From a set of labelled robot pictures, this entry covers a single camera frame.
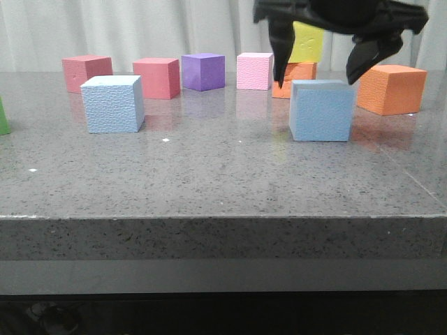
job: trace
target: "purple cube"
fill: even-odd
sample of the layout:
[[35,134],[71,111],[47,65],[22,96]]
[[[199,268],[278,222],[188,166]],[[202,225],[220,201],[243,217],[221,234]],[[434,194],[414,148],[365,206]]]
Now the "purple cube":
[[225,56],[185,54],[182,56],[183,87],[196,91],[225,87]]

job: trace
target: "textured foam block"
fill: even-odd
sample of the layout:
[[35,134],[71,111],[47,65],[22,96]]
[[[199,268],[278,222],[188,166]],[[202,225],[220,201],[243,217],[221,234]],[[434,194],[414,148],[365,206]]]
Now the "textured foam block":
[[80,85],[97,75],[112,75],[112,59],[110,57],[86,54],[62,59],[67,91],[80,93]]
[[243,52],[237,56],[238,89],[268,90],[272,85],[272,53]]
[[347,141],[356,98],[341,80],[294,80],[289,127],[296,141]]
[[289,63],[284,74],[284,82],[279,87],[278,82],[273,83],[272,97],[290,99],[292,80],[308,80],[316,77],[316,63]]
[[89,133],[135,133],[145,119],[141,76],[105,75],[81,85]]
[[288,62],[310,61],[318,63],[323,50],[324,30],[301,22],[294,22],[293,29],[295,30],[295,43]]
[[182,56],[183,87],[196,91],[225,87],[225,56],[185,54]]
[[8,120],[6,120],[5,111],[3,110],[3,103],[0,98],[0,135],[9,134],[11,132]]
[[133,73],[141,75],[144,98],[172,99],[180,93],[179,60],[143,58],[133,62]]
[[419,112],[426,78],[417,68],[373,66],[360,78],[357,105],[380,115]]

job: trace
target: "green cube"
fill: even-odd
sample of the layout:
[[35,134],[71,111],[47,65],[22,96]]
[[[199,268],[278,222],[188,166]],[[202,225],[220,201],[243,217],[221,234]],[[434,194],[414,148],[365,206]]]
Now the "green cube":
[[6,121],[5,112],[3,110],[3,105],[0,98],[0,135],[9,134],[11,130],[9,129],[8,122]]

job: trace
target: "light blue cube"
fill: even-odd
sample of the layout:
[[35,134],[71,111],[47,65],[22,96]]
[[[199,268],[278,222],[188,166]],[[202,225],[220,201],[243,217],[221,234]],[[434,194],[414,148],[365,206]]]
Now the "light blue cube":
[[288,125],[295,141],[347,141],[356,91],[341,80],[292,81]]
[[136,133],[145,119],[139,75],[101,75],[81,85],[89,133]]

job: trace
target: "table surface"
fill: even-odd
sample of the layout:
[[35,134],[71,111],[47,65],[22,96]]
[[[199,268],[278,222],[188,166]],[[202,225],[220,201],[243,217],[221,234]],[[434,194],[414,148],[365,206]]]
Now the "table surface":
[[1,73],[0,92],[12,128],[0,137],[2,218],[447,212],[443,73],[430,73],[418,114],[357,108],[349,142],[294,142],[289,101],[236,90],[231,74],[225,89],[146,100],[139,133],[88,134],[61,73]]
[[93,135],[62,73],[0,73],[0,293],[446,288],[445,73],[348,142],[294,142],[288,100],[226,84]]

